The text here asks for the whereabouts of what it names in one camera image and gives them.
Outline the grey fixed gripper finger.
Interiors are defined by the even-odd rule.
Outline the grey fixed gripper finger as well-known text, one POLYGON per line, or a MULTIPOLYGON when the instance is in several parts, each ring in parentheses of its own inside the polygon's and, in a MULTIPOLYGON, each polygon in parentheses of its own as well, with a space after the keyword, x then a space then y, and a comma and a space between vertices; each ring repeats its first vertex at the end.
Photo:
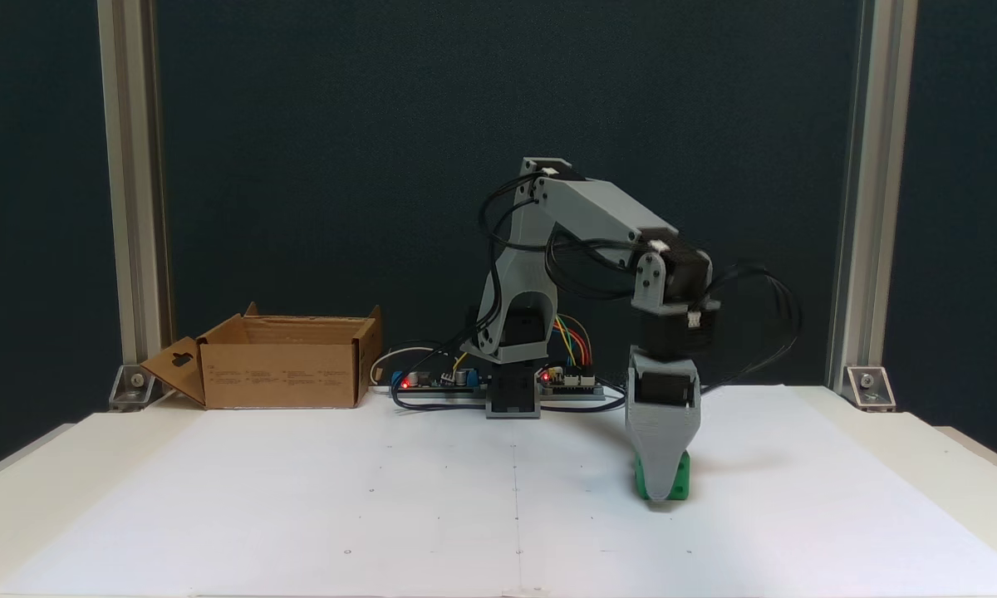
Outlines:
POLYGON ((636 492, 651 502, 690 495, 688 448, 700 430, 700 409, 628 406, 626 431, 635 454, 636 492))

